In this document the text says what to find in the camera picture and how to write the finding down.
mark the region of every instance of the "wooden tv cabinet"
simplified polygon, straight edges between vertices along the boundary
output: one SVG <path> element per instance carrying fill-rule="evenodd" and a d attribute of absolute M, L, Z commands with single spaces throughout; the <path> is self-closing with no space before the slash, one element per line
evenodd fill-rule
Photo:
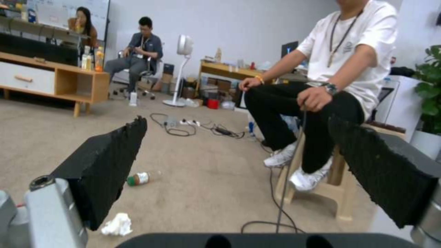
<path fill-rule="evenodd" d="M 81 104 L 89 114 L 91 104 L 108 97 L 109 74 L 105 72 L 9 53 L 0 53 L 0 72 L 5 99 L 12 90 L 74 101 L 74 117 L 79 116 Z"/>

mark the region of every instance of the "white floor fan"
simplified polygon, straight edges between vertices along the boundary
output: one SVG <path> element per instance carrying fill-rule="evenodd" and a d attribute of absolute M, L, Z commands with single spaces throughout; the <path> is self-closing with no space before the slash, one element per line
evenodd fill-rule
<path fill-rule="evenodd" d="M 178 39 L 178 51 L 177 53 L 179 55 L 184 55 L 184 61 L 181 64 L 181 67 L 179 68 L 179 74 L 178 74 L 178 80 L 176 81 L 176 87 L 175 87 L 175 93 L 173 94 L 173 100 L 163 100 L 162 103 L 174 106 L 174 107 L 184 107 L 185 104 L 183 102 L 177 101 L 179 88 L 181 84 L 181 78 L 182 78 L 182 70 L 187 64 L 187 62 L 191 58 L 191 53 L 193 52 L 193 40 L 189 36 L 185 36 L 181 34 Z"/>

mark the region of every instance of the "potted plant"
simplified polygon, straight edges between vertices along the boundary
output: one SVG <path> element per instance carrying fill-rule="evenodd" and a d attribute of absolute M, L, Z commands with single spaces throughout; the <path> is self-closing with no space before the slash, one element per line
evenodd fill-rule
<path fill-rule="evenodd" d="M 426 49 L 425 63 L 416 65 L 415 77 L 422 80 L 415 87 L 423 98 L 421 131 L 415 131 L 411 144 L 436 159 L 441 149 L 441 45 Z"/>

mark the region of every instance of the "whiteboard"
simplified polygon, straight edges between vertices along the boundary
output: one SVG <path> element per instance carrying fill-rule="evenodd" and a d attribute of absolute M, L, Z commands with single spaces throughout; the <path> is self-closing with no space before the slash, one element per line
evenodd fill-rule
<path fill-rule="evenodd" d="M 37 13 L 38 22 L 67 29 L 67 20 L 76 16 L 78 7 L 90 10 L 92 25 L 103 41 L 106 32 L 107 13 L 110 0 L 28 0 L 27 5 Z"/>

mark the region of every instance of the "orange bracelet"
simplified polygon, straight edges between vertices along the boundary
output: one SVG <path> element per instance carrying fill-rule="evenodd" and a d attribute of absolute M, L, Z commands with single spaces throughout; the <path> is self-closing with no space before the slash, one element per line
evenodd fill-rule
<path fill-rule="evenodd" d="M 255 78 L 259 79 L 262 84 L 265 84 L 265 81 L 263 81 L 263 78 L 260 75 L 255 76 Z"/>

